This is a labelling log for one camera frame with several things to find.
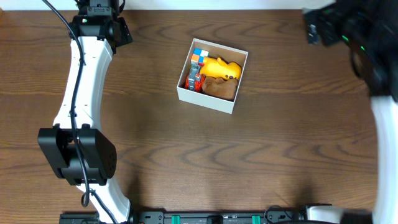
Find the red toy truck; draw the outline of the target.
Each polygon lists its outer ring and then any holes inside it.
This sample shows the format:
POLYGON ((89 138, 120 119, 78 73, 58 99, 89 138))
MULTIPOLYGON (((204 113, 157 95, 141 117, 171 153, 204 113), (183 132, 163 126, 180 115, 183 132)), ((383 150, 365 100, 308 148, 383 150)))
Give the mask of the red toy truck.
POLYGON ((202 86, 206 76, 200 74, 201 66, 192 65, 189 74, 187 75, 184 88, 190 91, 202 92, 202 86))

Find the brown plush toy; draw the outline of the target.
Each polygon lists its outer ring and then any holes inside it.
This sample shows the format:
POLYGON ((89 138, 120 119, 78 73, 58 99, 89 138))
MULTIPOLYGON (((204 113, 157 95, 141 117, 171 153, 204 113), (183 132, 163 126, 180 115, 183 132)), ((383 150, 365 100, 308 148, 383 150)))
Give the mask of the brown plush toy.
POLYGON ((222 78, 206 77, 203 82, 204 94, 221 98, 224 100, 234 100, 238 81, 236 79, 224 80, 222 78))

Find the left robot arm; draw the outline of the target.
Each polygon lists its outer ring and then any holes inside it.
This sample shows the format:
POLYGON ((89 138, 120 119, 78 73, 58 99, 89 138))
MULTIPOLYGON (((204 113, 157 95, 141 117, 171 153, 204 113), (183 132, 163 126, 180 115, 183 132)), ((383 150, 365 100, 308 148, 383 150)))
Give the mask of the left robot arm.
POLYGON ((71 22, 61 16, 71 38, 71 64, 62 105, 51 128, 42 128, 38 144, 59 179, 83 192, 81 204, 94 215, 61 215, 60 223, 132 223, 130 200, 114 176, 117 154, 101 132, 104 80, 118 47, 132 42, 120 16, 125 2, 77 1, 71 22))

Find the multicolour puzzle cube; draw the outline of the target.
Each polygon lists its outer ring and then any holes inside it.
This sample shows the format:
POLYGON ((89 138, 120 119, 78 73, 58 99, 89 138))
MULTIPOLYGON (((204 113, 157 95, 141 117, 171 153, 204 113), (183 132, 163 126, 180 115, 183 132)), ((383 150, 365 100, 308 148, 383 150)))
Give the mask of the multicolour puzzle cube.
POLYGON ((209 55, 209 51, 195 48, 190 58, 191 65, 204 66, 205 57, 209 55))

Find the white cardboard box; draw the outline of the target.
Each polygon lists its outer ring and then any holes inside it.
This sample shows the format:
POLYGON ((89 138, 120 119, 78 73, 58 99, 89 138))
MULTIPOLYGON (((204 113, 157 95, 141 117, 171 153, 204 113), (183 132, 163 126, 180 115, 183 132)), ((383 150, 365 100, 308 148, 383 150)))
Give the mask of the white cardboard box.
POLYGON ((227 62, 238 63, 242 68, 242 73, 244 73, 249 52, 194 38, 177 83, 177 93, 179 100, 232 114, 241 82, 238 82, 237 91, 233 101, 223 100, 221 98, 216 98, 203 93, 197 93, 184 89, 183 86, 191 67, 190 58, 195 49, 207 50, 209 51, 211 57, 221 57, 227 62))

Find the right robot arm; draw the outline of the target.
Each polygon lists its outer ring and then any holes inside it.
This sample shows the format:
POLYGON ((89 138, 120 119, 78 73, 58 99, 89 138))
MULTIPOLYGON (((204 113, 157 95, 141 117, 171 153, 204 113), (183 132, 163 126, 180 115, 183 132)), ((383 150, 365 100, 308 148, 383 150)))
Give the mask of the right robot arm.
POLYGON ((369 89, 377 132, 378 181, 371 212, 331 205, 306 209, 307 223, 397 223, 397 1, 335 1, 304 9, 309 44, 344 42, 369 89))

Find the orange rubber animal toy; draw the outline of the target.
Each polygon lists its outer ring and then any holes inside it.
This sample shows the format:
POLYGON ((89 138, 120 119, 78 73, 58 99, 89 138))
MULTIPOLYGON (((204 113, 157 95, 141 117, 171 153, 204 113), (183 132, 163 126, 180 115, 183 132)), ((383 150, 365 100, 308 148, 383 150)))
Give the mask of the orange rubber animal toy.
POLYGON ((242 68, 237 63, 226 63, 220 57, 205 57, 203 63, 204 66, 200 69, 200 74, 206 77, 239 80, 242 74, 242 68))

